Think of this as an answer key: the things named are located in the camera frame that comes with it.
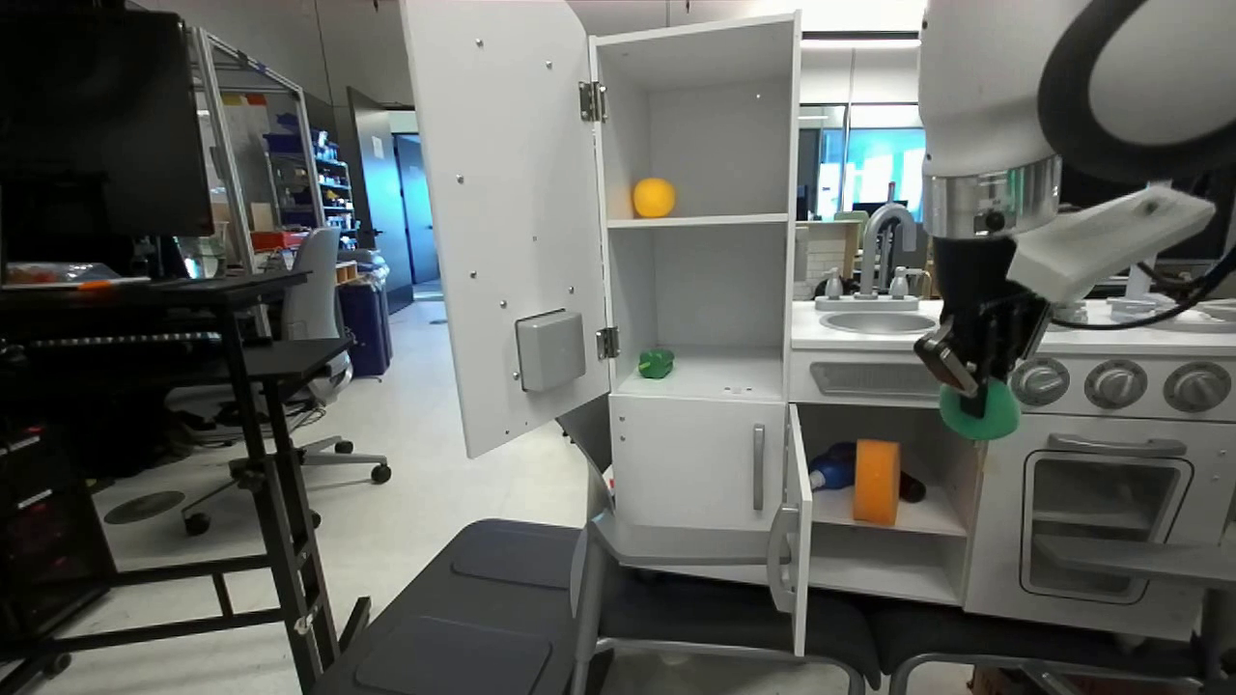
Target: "open cabinet door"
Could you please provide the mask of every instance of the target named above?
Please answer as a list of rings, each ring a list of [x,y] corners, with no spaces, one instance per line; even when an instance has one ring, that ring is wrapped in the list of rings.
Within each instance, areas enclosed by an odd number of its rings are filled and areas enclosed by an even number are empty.
[[[563,0],[404,0],[469,452],[611,387],[593,47]]]

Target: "floor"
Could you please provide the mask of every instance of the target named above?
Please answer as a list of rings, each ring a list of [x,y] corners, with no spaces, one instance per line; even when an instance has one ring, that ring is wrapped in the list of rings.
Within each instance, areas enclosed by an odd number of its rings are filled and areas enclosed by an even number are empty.
[[[370,594],[388,606],[429,555],[481,516],[521,516],[548,526],[585,521],[585,454],[548,423],[491,454],[469,459],[456,408],[450,323],[437,300],[416,300],[396,316],[398,358],[383,378],[358,378],[346,396],[302,437],[349,431],[358,452],[388,452],[396,479],[369,482],[369,466],[308,470],[320,521],[320,553],[333,585],[338,621],[351,603]],[[149,470],[98,494],[101,512],[155,494],[203,494],[226,479],[226,459],[235,452],[204,452],[186,462]],[[204,536],[186,536],[180,512],[159,512],[136,526],[109,526],[122,569],[181,564],[208,555],[259,553],[259,526],[243,494],[226,494]],[[235,575],[239,606],[276,606],[267,570]],[[78,632],[150,624],[167,619],[208,619],[208,583],[172,583],[116,592],[93,610]],[[839,692],[839,672],[808,672],[796,683],[808,692]],[[47,695],[294,695],[294,664],[284,624],[181,636],[138,650],[101,650],[74,657],[74,668],[44,688]],[[796,692],[785,681],[736,681],[706,688],[619,688],[619,692]],[[924,695],[964,695],[966,672],[924,672]]]

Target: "office chair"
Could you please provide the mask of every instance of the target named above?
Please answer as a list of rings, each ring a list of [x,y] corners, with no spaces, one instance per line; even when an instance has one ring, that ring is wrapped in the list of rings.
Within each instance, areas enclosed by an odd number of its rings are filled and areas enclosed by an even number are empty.
[[[338,305],[338,260],[342,242],[333,230],[308,230],[299,248],[294,270],[308,270],[308,278],[284,298],[284,341],[342,341],[342,305]],[[302,428],[320,417],[329,400],[351,382],[349,351],[338,354],[320,378],[292,396],[292,428]],[[234,390],[228,387],[194,387],[176,390],[167,396],[176,412],[199,423],[199,441],[235,445],[243,431],[228,423]],[[351,441],[329,437],[299,446],[302,462],[346,462],[346,466],[370,466],[370,482],[383,486],[391,479],[388,454],[358,454]],[[190,536],[208,534],[204,506],[234,489],[235,482],[222,482],[216,489],[181,506],[181,521]]]

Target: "orange ball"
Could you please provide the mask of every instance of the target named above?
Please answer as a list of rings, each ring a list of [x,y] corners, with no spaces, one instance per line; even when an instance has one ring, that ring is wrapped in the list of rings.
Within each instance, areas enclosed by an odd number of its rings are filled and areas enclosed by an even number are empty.
[[[635,180],[635,189],[630,189],[630,207],[635,207],[635,217],[651,217],[651,221],[674,217],[677,203],[682,203],[682,193],[674,189],[669,179],[640,179],[640,180]]]

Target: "chair backrest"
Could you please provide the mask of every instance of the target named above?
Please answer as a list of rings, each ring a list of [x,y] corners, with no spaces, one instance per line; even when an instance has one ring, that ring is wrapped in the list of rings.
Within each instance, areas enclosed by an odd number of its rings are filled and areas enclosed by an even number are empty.
[[[342,240],[338,230],[308,230],[299,248],[294,270],[308,278],[284,298],[284,337],[288,341],[342,341],[342,292],[338,292]],[[333,400],[351,378],[349,351],[329,363],[329,378],[313,378],[313,400]]]

